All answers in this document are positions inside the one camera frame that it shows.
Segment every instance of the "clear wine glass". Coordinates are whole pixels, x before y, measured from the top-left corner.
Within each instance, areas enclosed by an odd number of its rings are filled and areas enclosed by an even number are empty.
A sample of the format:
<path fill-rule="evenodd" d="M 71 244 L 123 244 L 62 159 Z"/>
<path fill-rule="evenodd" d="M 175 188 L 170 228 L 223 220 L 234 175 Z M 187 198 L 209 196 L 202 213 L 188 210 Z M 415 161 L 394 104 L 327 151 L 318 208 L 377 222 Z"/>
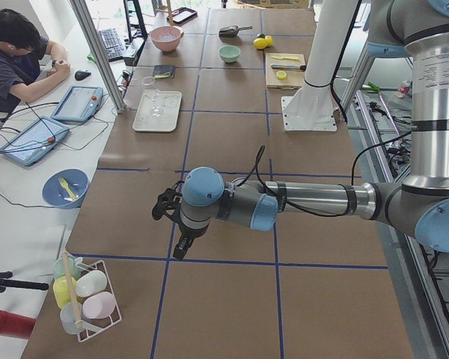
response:
<path fill-rule="evenodd" d="M 152 76 L 146 76 L 141 80 L 141 84 L 144 86 L 144 95 L 146 98 L 151 99 L 152 106 L 150 108 L 150 115 L 158 117 L 163 114 L 163 108 L 157 104 L 159 98 L 159 90 L 155 83 L 155 78 Z"/>

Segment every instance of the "computer keyboard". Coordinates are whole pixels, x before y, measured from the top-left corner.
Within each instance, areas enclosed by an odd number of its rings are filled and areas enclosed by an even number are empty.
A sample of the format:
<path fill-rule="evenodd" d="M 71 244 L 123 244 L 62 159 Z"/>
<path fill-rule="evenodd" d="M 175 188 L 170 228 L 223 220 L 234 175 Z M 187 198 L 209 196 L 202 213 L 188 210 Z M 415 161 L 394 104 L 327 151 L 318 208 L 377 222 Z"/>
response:
<path fill-rule="evenodd" d="M 103 45 L 106 50 L 109 61 L 121 60 L 123 53 L 126 51 L 125 41 L 118 34 L 116 29 L 107 28 L 105 30 L 99 30 Z"/>

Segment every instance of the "computer mouse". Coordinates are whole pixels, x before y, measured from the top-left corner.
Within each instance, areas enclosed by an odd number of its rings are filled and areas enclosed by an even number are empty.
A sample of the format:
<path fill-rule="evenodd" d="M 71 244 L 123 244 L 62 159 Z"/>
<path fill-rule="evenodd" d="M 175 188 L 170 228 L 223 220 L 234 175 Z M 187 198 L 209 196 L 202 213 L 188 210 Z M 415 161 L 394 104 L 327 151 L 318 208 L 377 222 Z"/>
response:
<path fill-rule="evenodd" d="M 91 75 L 91 72 L 88 70 L 78 70 L 77 72 L 75 72 L 75 80 L 81 81 L 89 77 L 89 75 Z"/>

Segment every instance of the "person's hand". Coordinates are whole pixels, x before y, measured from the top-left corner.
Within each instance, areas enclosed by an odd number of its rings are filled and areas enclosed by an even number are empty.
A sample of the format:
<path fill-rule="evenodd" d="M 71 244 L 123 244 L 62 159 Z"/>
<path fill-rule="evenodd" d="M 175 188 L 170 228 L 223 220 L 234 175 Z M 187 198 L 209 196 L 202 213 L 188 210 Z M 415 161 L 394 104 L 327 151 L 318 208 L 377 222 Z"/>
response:
<path fill-rule="evenodd" d="M 49 74 L 55 70 L 53 73 L 57 76 L 60 76 L 63 80 L 65 80 L 70 75 L 70 63 L 65 60 L 58 60 L 55 62 L 55 66 L 49 72 Z"/>

